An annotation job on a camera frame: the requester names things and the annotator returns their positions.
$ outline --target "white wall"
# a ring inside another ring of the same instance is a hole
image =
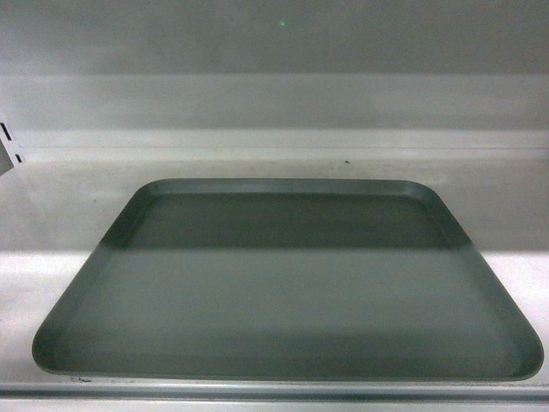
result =
[[[0,110],[27,158],[142,144],[451,148],[482,133],[486,147],[549,148],[549,2],[0,5]]]

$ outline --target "tray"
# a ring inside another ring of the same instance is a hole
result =
[[[51,373],[519,380],[540,340],[440,198],[406,181],[143,186],[33,342]]]

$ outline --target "countertop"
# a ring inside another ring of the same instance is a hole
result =
[[[53,375],[33,362],[41,322],[133,193],[166,178],[406,179],[444,200],[549,347],[549,161],[90,161],[28,162],[0,177],[0,409],[86,410],[543,410],[549,363],[532,378],[505,383],[225,383]],[[284,399],[270,402],[282,389]],[[53,399],[41,401],[45,397]],[[119,398],[131,398],[120,403]],[[240,399],[251,399],[244,402]],[[346,400],[369,403],[345,403]]]

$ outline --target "tray surface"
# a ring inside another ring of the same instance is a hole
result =
[[[518,380],[540,341],[443,202],[411,182],[141,188],[40,327],[52,373]]]

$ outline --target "white surface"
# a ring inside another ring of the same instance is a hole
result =
[[[42,372],[31,357],[40,323],[131,195],[147,182],[176,177],[410,179],[429,185],[482,250],[547,348],[548,173],[545,160],[24,164],[0,178],[0,388],[208,390],[208,385],[177,380],[93,378],[82,383],[77,377]],[[366,393],[526,391],[547,395],[549,365],[544,364],[531,379],[515,383],[344,386],[344,391]],[[307,390],[322,389],[315,385]]]
[[[547,406],[536,404],[490,404],[477,403],[285,403],[285,402],[194,402],[174,401],[75,401],[75,400],[8,400],[2,406],[5,412],[32,410],[33,412],[51,412],[78,410],[80,412],[110,412],[143,410],[158,412],[542,412]]]
[[[27,161],[549,152],[549,76],[0,74],[0,91]]]

